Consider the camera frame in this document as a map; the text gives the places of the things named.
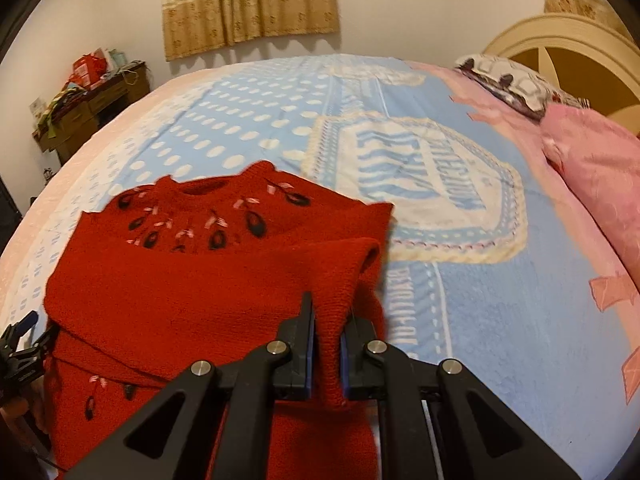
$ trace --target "cream headboard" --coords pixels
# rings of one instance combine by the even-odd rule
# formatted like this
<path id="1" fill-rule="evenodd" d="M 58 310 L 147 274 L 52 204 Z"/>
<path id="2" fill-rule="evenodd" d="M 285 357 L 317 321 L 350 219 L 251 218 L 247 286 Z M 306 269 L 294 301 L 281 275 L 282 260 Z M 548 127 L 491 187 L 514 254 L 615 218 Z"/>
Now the cream headboard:
<path id="1" fill-rule="evenodd" d="M 537 70 L 640 134 L 640 50 L 616 31 L 574 14 L 542 14 L 505 30 L 485 53 Z"/>

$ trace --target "black clamp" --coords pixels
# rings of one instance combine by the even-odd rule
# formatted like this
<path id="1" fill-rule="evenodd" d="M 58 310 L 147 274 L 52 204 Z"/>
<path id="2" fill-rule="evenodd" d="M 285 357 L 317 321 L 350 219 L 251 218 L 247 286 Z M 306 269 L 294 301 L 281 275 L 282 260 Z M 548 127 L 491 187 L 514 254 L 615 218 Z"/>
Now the black clamp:
<path id="1" fill-rule="evenodd" d="M 20 338 L 38 322 L 32 310 L 17 324 L 9 325 L 0 336 L 0 406 L 20 396 L 20 391 L 44 375 L 44 357 L 53 348 L 59 327 L 55 324 L 31 346 L 17 351 Z"/>
<path id="2" fill-rule="evenodd" d="M 460 361 L 411 359 L 356 317 L 340 355 L 345 396 L 378 403 L 383 479 L 579 480 Z"/>
<path id="3" fill-rule="evenodd" d="M 264 480 L 274 402 L 310 397 L 313 355 L 307 292 L 276 339 L 218 368 L 193 363 L 65 479 L 203 480 L 217 442 L 212 480 Z M 348 399 L 378 404 L 383 480 L 579 480 L 459 361 L 410 359 L 368 320 L 348 320 L 340 374 Z"/>

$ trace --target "metal screw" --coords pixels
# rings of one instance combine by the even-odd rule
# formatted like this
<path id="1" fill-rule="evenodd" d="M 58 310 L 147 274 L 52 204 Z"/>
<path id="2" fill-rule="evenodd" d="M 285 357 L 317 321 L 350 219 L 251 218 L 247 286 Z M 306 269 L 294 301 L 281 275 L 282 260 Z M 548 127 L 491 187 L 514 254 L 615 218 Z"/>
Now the metal screw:
<path id="1" fill-rule="evenodd" d="M 207 375 L 211 371 L 211 365 L 206 361 L 196 361 L 191 365 L 191 373 L 193 375 Z"/>
<path id="2" fill-rule="evenodd" d="M 282 354 L 287 351 L 287 344 L 284 341 L 279 341 L 276 339 L 275 341 L 271 341 L 267 344 L 267 352 L 273 355 Z"/>
<path id="3" fill-rule="evenodd" d="M 456 375 L 462 371 L 462 363 L 456 359 L 447 359 L 442 362 L 442 369 L 449 375 Z"/>
<path id="4" fill-rule="evenodd" d="M 380 339 L 374 339 L 367 343 L 367 350 L 372 354 L 382 354 L 386 352 L 386 343 L 384 341 L 380 341 Z"/>

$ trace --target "red sweater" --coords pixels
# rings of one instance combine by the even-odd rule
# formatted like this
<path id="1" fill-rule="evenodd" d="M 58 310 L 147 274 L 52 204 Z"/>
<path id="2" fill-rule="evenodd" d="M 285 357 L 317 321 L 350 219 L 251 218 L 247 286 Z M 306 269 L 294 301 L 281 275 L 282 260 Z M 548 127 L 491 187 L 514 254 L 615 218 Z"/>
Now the red sweater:
<path id="1" fill-rule="evenodd" d="M 46 380 L 58 463 L 71 468 L 194 361 L 226 364 L 273 339 L 310 290 L 315 400 L 276 405 L 269 478 L 374 480 L 364 408 L 342 396 L 338 340 L 352 308 L 382 335 L 374 289 L 391 209 L 263 161 L 232 177 L 166 176 L 82 214 L 45 296 L 62 328 Z"/>

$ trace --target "sweater neckline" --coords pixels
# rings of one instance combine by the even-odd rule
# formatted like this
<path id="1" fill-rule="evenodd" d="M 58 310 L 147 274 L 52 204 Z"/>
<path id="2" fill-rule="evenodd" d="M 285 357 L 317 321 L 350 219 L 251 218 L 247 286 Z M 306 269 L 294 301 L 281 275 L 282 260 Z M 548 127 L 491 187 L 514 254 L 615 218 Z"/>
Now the sweater neckline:
<path id="1" fill-rule="evenodd" d="M 242 198 L 273 171 L 275 171 L 273 164 L 261 160 L 236 175 L 215 176 L 186 182 L 176 182 L 171 175 L 167 175 L 156 182 L 156 187 L 164 192 L 163 194 L 169 195 L 169 200 L 179 204 L 181 208 L 213 207 L 221 200 Z"/>

